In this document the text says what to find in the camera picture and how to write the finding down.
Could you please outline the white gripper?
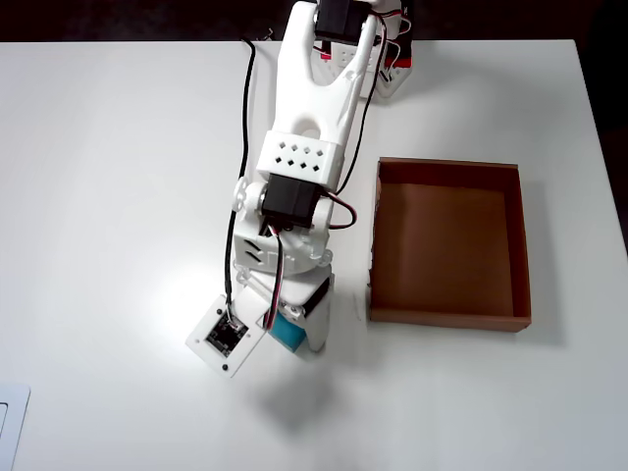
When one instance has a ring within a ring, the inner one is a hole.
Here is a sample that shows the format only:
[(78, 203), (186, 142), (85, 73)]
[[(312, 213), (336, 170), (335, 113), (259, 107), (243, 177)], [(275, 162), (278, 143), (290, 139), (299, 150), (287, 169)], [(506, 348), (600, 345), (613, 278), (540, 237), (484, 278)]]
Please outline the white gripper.
[[(234, 301), (235, 316), (241, 323), (273, 324), (276, 317), (276, 301), (272, 297), (275, 277), (275, 273), (249, 268), (238, 270), (238, 282), (247, 287)], [(296, 325), (305, 332), (313, 352), (323, 349), (329, 335), (334, 280), (331, 265), (282, 278), (280, 300), (288, 305), (302, 305)]]

